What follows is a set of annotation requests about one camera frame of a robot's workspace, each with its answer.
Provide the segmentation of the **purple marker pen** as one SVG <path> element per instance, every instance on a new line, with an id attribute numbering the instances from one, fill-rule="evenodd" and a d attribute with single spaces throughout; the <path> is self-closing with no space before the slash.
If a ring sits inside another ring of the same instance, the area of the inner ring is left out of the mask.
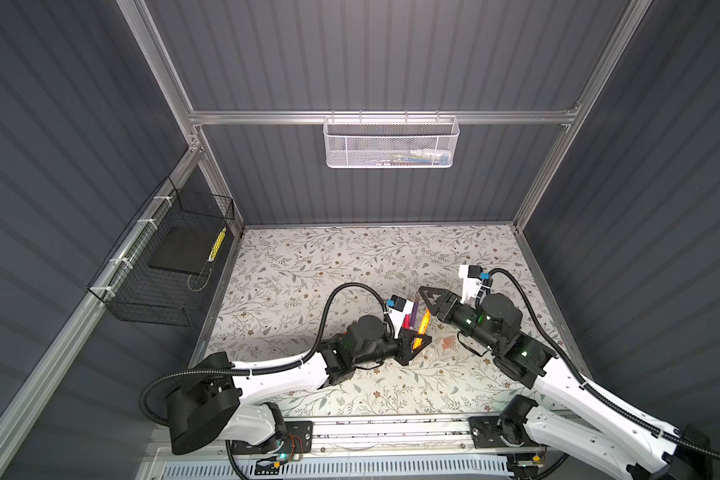
<path id="1" fill-rule="evenodd" d="M 409 329 L 417 328 L 418 308 L 419 308 L 420 297 L 416 295 L 413 300 L 413 307 L 410 314 Z"/>

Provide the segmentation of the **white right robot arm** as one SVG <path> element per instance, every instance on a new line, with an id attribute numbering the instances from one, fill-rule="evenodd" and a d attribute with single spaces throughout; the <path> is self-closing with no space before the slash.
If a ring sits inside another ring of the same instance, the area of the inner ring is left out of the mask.
<path id="1" fill-rule="evenodd" d="M 615 479 L 711 479 L 709 438 L 677 430 L 581 376 L 563 354 L 521 329 L 521 311 L 503 294 L 478 306 L 454 292 L 421 287 L 431 315 L 476 341 L 511 380 L 575 413 L 572 421 L 524 395 L 501 412 L 496 432 L 510 447 L 529 441 L 574 457 Z"/>

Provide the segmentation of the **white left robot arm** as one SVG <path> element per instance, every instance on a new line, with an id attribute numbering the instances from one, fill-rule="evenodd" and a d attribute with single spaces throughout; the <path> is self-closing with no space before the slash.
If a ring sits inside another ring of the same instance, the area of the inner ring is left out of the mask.
<path id="1" fill-rule="evenodd" d="M 344 332 L 320 341 L 309 360 L 286 358 L 286 363 L 296 363 L 286 371 L 256 375 L 258 368 L 276 366 L 265 361 L 243 367 L 241 376 L 202 374 L 204 368 L 233 365 L 224 352 L 212 354 L 166 395 L 171 451 L 188 454 L 218 439 L 272 447 L 285 436 L 281 410 L 272 401 L 275 397 L 338 385 L 366 363 L 375 368 L 392 359 L 406 366 L 431 342 L 431 336 L 410 329 L 388 336 L 386 322 L 365 315 Z"/>

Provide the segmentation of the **yellow orange marker pen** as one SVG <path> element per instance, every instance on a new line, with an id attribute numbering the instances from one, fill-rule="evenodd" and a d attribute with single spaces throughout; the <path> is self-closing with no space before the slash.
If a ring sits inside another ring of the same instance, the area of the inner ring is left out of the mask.
<path id="1" fill-rule="evenodd" d="M 416 351 L 424 342 L 424 335 L 427 332 L 430 322 L 431 322 L 431 313 L 429 310 L 426 310 L 425 313 L 423 314 L 421 320 L 418 323 L 417 336 L 414 338 L 413 343 L 412 343 L 413 351 Z"/>

